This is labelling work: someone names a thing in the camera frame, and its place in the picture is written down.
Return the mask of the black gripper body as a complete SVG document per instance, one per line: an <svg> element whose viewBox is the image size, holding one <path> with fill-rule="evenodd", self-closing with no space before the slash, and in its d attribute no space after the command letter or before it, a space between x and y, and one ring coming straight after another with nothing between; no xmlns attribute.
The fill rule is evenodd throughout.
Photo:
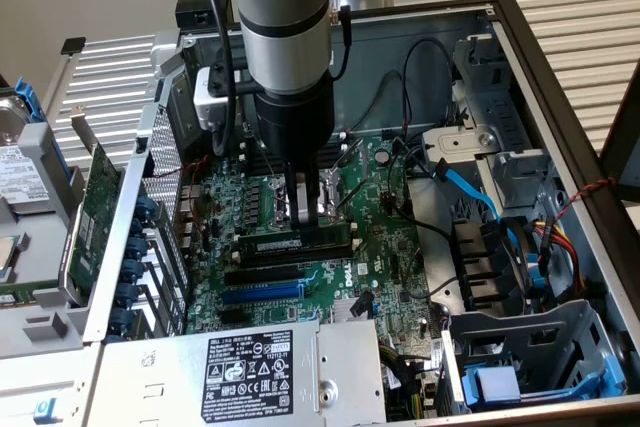
<svg viewBox="0 0 640 427"><path fill-rule="evenodd" d="M333 80L328 71L298 94L257 93L254 104L263 142L290 165L310 163L333 133Z"/></svg>

